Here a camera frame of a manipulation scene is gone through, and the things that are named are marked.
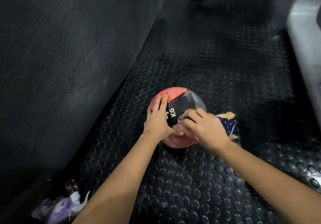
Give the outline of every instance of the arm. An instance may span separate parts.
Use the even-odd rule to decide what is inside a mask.
[[[160,105],[159,96],[153,112],[148,109],[143,134],[75,218],[73,224],[129,222],[142,177],[157,144],[172,133],[180,134],[167,125],[167,99],[168,97],[164,96]]]
[[[220,120],[197,109],[185,119],[197,140],[230,164],[287,222],[321,223],[321,195],[233,143]]]

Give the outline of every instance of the person's left arm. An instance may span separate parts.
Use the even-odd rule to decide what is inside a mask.
[[[180,132],[166,122],[167,96],[156,99],[153,111],[147,110],[143,134],[136,144],[100,186],[73,224],[129,222],[136,195],[150,162],[151,156],[162,139]]]

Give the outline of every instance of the medicine ball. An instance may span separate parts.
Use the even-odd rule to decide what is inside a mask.
[[[171,148],[184,148],[195,144],[197,141],[193,133],[185,126],[179,123],[179,117],[189,109],[202,108],[206,111],[206,107],[201,98],[193,91],[181,87],[172,87],[159,92],[149,104],[149,108],[153,109],[156,97],[160,95],[168,96],[166,113],[167,124],[177,130],[184,132],[183,136],[170,135],[163,139],[163,143]]]

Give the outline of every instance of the person's left hand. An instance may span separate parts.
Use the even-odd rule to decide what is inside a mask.
[[[167,106],[168,96],[165,95],[162,99],[159,95],[155,101],[153,111],[147,109],[147,120],[144,123],[144,132],[143,134],[148,134],[155,136],[157,140],[161,141],[164,138],[168,137],[171,134],[181,136],[184,134],[182,131],[178,131],[168,126],[166,122],[166,106]]]

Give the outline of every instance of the studded floor mat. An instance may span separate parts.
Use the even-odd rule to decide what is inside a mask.
[[[319,129],[285,20],[292,0],[165,0],[130,73],[77,158],[92,194],[132,148],[151,99],[196,92],[211,113],[236,113],[237,143],[320,192]],[[220,157],[159,145],[131,223],[276,223],[277,214]]]

